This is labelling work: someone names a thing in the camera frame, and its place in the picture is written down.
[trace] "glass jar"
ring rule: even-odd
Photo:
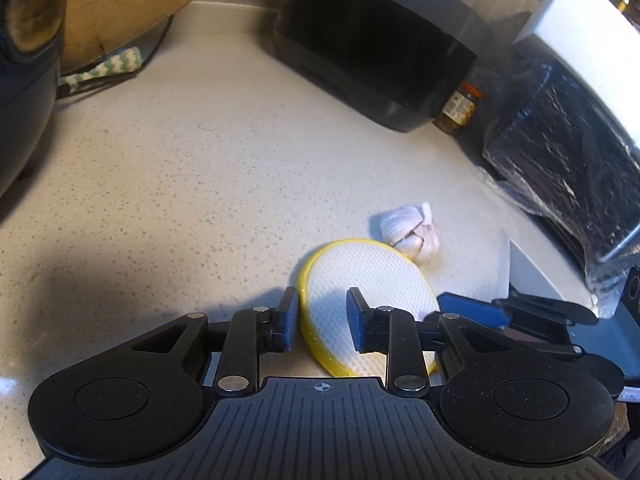
[[[433,120],[433,124],[446,134],[457,134],[458,129],[469,122],[480,99],[482,92],[468,81],[463,82],[460,88],[453,92],[440,114]]]

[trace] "crosshair marking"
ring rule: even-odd
[[[314,384],[312,388],[323,394],[329,390],[329,388],[333,388],[333,386],[329,386],[327,383],[318,383]]]

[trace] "blue gripper pad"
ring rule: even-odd
[[[346,307],[347,322],[349,323],[353,347],[356,349],[356,352],[359,352],[362,350],[364,345],[364,325],[362,323],[360,307],[350,290],[347,291]]]
[[[284,314],[282,338],[284,339],[285,351],[291,352],[298,330],[298,313],[300,311],[298,291],[294,287],[287,287],[276,311]]]
[[[501,308],[450,292],[438,296],[438,305],[443,314],[458,314],[489,328],[501,328],[511,322],[511,316]]]

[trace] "yellow rim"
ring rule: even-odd
[[[324,345],[318,332],[316,332],[315,327],[311,323],[311,316],[309,314],[307,302],[306,302],[306,284],[308,282],[309,274],[311,273],[311,269],[314,266],[315,262],[318,260],[320,256],[322,256],[329,249],[334,248],[340,244],[349,244],[352,242],[359,242],[370,244],[378,247],[382,247],[386,250],[392,251],[395,254],[399,254],[400,257],[409,262],[412,265],[415,265],[409,258],[404,256],[404,254],[396,251],[393,247],[385,245],[383,243],[377,242],[375,240],[368,240],[366,238],[349,238],[347,240],[338,240],[336,242],[331,242],[320,249],[318,249],[315,253],[311,255],[311,257],[305,262],[302,270],[300,270],[300,275],[298,276],[298,280],[296,282],[296,287],[298,288],[298,295],[300,297],[300,330],[302,331],[302,336],[305,339],[307,346],[311,350],[313,356],[318,360],[318,362],[324,367],[324,369],[329,372],[333,377],[359,377],[359,375],[351,370],[349,367],[345,366],[338,359],[334,357],[333,354],[329,351],[329,349]],[[436,295],[433,293],[433,289],[427,280],[424,279],[422,273],[420,273],[421,277],[424,280],[427,288],[429,289],[431,295],[436,298]],[[435,362],[431,362],[428,366],[428,373],[433,373],[436,370]]]

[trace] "black pot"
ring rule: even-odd
[[[66,0],[0,0],[0,195],[49,120],[65,7]]]

